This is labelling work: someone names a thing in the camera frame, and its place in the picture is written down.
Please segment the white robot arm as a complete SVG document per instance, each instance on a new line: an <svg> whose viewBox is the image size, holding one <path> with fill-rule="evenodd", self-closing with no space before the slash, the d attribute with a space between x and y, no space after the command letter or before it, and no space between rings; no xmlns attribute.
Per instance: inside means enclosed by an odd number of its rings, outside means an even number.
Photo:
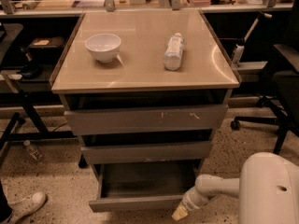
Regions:
<svg viewBox="0 0 299 224"><path fill-rule="evenodd" d="M251 155L239 178L199 175L172 218L178 221L220 195L238 199L239 224L299 224L299 167L276 154Z"/></svg>

